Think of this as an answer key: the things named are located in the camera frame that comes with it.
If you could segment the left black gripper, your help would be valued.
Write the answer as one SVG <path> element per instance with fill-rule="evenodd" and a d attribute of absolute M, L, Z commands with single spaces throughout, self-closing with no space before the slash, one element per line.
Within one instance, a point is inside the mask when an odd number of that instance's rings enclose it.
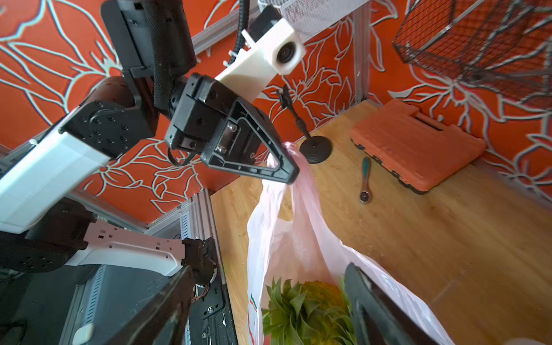
<path fill-rule="evenodd" d="M 272 122 L 222 82 L 198 73 L 177 81 L 170 96 L 167 156 L 173 150 L 195 156 L 211 169 L 292 184 L 299 167 Z"/>

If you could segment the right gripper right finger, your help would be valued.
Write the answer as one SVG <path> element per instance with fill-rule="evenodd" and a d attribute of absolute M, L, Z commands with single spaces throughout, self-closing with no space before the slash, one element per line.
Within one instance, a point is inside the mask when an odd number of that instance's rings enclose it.
<path fill-rule="evenodd" d="M 361 269 L 351 263 L 344 275 L 358 344 L 435 344 Z"/>

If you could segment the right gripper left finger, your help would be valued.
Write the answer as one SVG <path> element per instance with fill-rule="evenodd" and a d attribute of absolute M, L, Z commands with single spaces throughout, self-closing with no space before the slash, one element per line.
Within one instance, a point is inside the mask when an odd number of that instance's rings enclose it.
<path fill-rule="evenodd" d="M 126 324 L 108 344 L 154 344 L 168 325 L 173 325 L 169 344 L 182 344 L 193 298 L 194 277 L 184 267 Z"/>

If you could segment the yellow pineapple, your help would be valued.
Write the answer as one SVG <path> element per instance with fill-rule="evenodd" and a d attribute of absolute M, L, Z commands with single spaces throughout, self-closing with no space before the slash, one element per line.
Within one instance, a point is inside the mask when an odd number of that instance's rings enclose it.
<path fill-rule="evenodd" d="M 351 303 L 342 289 L 322 281 L 273 280 L 262 310 L 271 344 L 356 344 Z"/>

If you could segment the pink plastic bag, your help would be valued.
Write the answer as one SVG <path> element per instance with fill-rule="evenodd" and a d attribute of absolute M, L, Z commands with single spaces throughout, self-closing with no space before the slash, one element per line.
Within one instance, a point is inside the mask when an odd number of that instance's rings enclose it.
<path fill-rule="evenodd" d="M 343 244 L 330 230 L 310 165 L 295 144 L 286 142 L 284 146 L 298 164 L 299 175 L 292 185 L 264 180 L 260 201 L 247 224 L 247 341 L 265 342 L 261 309 L 269 301 L 266 285 L 278 279 L 337 283 L 353 263 L 431 339 L 438 344 L 452 344 L 423 300 L 373 259 Z"/>

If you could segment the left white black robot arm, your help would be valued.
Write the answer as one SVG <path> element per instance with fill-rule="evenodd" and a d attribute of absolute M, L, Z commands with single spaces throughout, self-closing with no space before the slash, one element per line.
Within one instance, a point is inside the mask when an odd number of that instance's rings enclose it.
<path fill-rule="evenodd" d="M 97 220 L 68 193 L 86 177 L 170 125 L 169 151 L 210 168 L 291 184 L 299 169 L 254 100 L 291 73 L 306 50 L 273 7 L 249 22 L 217 77 L 194 73 L 196 55 L 180 1 L 106 1 L 104 24 L 122 63 L 1 176 L 1 266 L 44 273 L 113 265 L 184 275 L 208 285 L 216 261 L 196 239 L 162 240 Z"/>

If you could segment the left black round stand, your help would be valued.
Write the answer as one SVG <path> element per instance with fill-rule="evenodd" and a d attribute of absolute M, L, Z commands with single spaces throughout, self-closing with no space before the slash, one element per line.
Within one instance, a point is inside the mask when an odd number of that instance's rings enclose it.
<path fill-rule="evenodd" d="M 312 136 L 306 126 L 306 123 L 299 117 L 293 106 L 289 88 L 284 85 L 283 89 L 278 92 L 280 105 L 283 109 L 287 109 L 293 115 L 296 125 L 304 135 L 305 140 L 300 145 L 300 152 L 306 158 L 309 164 L 319 164 L 329 158 L 332 153 L 332 143 L 330 139 L 322 136 Z"/>

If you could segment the orange tool case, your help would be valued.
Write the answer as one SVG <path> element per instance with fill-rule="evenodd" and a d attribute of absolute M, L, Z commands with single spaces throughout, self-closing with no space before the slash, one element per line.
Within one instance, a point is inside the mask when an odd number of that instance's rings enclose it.
<path fill-rule="evenodd" d="M 397 99 L 357 122 L 350 138 L 401 185 L 420 195 L 470 164 L 486 148 L 483 139 L 442 124 Z"/>

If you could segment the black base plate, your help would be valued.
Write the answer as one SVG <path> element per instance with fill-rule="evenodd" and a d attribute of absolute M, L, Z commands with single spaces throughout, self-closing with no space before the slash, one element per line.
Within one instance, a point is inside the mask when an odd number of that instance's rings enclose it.
<path fill-rule="evenodd" d="M 185 343 L 237 344 L 228 286 L 219 262 L 216 241 L 210 238 L 204 244 L 206 258 L 215 265 L 216 274 L 207 289 L 199 285 L 196 287 L 198 300 L 191 304 Z"/>

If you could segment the green handled screwdriver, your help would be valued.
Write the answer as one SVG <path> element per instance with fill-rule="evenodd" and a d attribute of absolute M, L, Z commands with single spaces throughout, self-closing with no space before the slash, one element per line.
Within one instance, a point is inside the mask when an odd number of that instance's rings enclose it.
<path fill-rule="evenodd" d="M 372 192 L 369 187 L 369 174 L 371 169 L 371 159 L 365 157 L 362 161 L 362 189 L 359 194 L 359 200 L 362 204 L 368 204 L 372 198 Z"/>

